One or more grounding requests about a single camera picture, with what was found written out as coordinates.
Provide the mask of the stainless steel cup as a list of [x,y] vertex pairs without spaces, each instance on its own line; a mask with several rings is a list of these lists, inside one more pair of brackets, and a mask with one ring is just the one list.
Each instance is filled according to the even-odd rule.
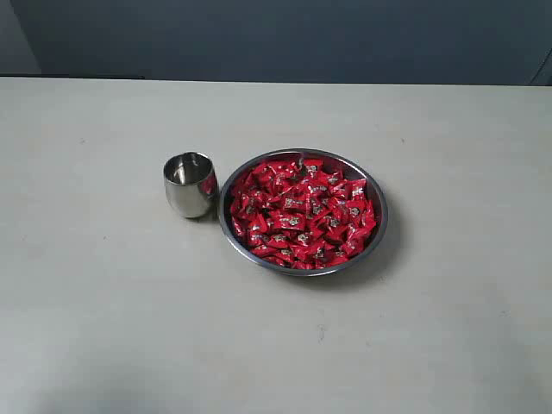
[[196,219],[213,209],[218,183],[209,157],[198,152],[177,154],[166,162],[163,175],[167,202],[179,216]]

